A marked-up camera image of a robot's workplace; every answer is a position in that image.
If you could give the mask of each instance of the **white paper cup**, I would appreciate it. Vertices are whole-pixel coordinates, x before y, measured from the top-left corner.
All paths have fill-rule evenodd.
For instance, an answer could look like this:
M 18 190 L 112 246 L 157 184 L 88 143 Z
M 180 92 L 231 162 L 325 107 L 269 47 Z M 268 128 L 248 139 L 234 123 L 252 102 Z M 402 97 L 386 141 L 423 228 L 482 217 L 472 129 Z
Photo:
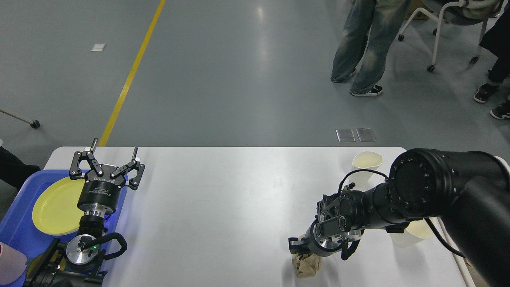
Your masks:
M 404 233 L 391 233 L 391 239 L 396 246 L 407 248 L 414 244 L 431 238 L 434 233 L 424 220 L 412 221 Z
M 383 163 L 383 157 L 374 152 L 362 152 L 352 160 L 351 171 L 368 169 L 377 170 L 377 168 Z M 349 182 L 354 182 L 356 186 L 360 187 L 367 183 L 370 177 L 374 173 L 371 172 L 357 172 L 349 176 Z
M 0 285 L 16 281 L 27 268 L 26 263 L 23 253 L 0 242 Z

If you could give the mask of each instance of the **white table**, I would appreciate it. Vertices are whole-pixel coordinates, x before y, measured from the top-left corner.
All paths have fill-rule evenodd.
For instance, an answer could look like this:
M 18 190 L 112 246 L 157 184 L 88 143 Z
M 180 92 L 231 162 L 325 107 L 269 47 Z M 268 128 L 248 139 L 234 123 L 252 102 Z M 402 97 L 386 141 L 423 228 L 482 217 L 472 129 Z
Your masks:
M 55 150 L 45 169 L 69 169 L 73 152 Z M 348 260 L 326 257 L 313 278 L 297 279 L 288 237 L 303 234 L 316 202 L 331 195 L 352 158 L 396 147 L 140 147 L 146 165 L 128 190 L 117 225 L 128 243 L 103 286 L 466 286 L 453 255 L 435 237 L 400 249 L 367 230 Z M 98 147 L 99 162 L 121 166 L 133 148 Z M 370 185 L 383 181 L 372 176 Z

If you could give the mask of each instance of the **person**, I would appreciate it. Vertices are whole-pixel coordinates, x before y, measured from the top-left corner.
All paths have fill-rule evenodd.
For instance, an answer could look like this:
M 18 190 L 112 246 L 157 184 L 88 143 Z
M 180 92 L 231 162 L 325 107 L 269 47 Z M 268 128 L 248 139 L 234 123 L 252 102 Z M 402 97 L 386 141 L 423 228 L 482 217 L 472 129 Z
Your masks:
M 473 99 L 481 104 L 486 103 L 489 97 L 499 89 L 503 80 L 510 75 L 510 12 L 507 8 L 508 5 L 480 42 L 480 46 L 498 57 L 492 69 L 489 70 L 486 83 L 479 86 L 473 96 Z M 507 99 L 492 109 L 489 114 L 497 119 L 510 119 L 510 100 Z
M 331 81 L 341 83 L 354 76 L 364 55 L 350 94 L 356 97 L 380 95 L 383 87 L 376 83 L 383 76 L 386 55 L 410 3 L 410 0 L 354 0 L 333 60 Z
M 0 179 L 15 187 L 18 191 L 25 180 L 35 172 L 41 170 L 36 165 L 24 164 L 19 158 L 2 147 L 0 139 Z

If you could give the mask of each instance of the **sneaker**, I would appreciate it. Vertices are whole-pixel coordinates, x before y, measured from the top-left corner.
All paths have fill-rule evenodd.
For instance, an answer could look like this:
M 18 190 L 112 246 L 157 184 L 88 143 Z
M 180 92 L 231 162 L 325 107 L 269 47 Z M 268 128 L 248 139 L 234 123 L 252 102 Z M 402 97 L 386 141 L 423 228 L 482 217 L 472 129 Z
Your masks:
M 478 88 L 478 91 L 473 96 L 473 100 L 485 104 L 490 96 L 494 95 L 494 93 L 498 90 L 497 86 L 492 86 L 487 83 L 481 85 Z
M 510 101 L 506 101 L 495 107 L 491 110 L 490 114 L 493 118 L 510 119 Z
M 347 77 L 348 77 L 348 78 L 350 78 L 350 77 L 352 77 L 352 76 L 356 75 L 356 72 L 357 72 L 357 71 L 356 71 L 356 69 L 354 69 L 354 70 L 353 70 L 353 71 L 352 71 L 352 72 L 351 72 L 351 73 L 350 73 Z M 335 83 L 335 84 L 340 84 L 340 83 L 342 83 L 344 80 L 339 81 L 339 80 L 333 79 L 333 77 L 331 77 L 331 81 L 332 81 L 333 83 Z
M 355 96 L 355 97 L 373 97 L 375 95 L 380 95 L 383 93 L 383 87 L 379 86 L 379 85 L 375 85 L 370 91 L 366 92 L 366 93 L 357 93 L 357 92 L 353 92 L 351 90 L 350 94 Z

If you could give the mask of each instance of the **yellow floor line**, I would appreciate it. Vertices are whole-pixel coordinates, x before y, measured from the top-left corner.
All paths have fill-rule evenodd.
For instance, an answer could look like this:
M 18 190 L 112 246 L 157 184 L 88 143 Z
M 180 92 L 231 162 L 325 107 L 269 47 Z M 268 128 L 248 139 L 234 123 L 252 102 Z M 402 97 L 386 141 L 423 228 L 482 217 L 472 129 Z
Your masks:
M 128 94 L 129 87 L 131 86 L 131 82 L 133 81 L 133 78 L 135 77 L 136 70 L 138 69 L 138 66 L 140 65 L 140 61 L 142 60 L 143 53 L 145 53 L 145 48 L 147 48 L 147 44 L 149 43 L 150 36 L 152 35 L 152 31 L 154 30 L 154 26 L 156 26 L 156 22 L 158 21 L 159 15 L 161 14 L 161 10 L 163 9 L 163 5 L 165 5 L 166 0 L 161 0 L 158 8 L 156 10 L 156 13 L 154 14 L 154 17 L 152 18 L 152 22 L 150 23 L 149 29 L 147 30 L 147 33 L 145 34 L 145 38 L 143 39 L 142 45 L 140 46 L 140 50 L 138 51 L 138 54 L 136 55 L 135 62 L 133 63 L 133 66 L 131 67 L 131 71 L 129 72 L 129 75 L 127 76 L 126 82 L 124 83 L 124 87 L 122 88 L 122 92 L 120 92 L 119 99 L 117 100 L 117 104 L 115 104 L 115 107 L 113 108 L 112 115 L 110 115 L 110 119 L 108 120 L 108 123 L 106 124 L 105 131 L 103 132 L 103 135 L 101 136 L 101 140 L 99 141 L 99 146 L 104 147 L 106 143 L 108 142 L 108 138 L 110 137 L 110 133 L 112 132 L 113 126 L 115 125 L 115 121 L 117 120 L 117 117 L 119 116 L 120 109 L 122 108 L 122 104 L 124 104 L 124 100 L 126 98 L 126 95 Z

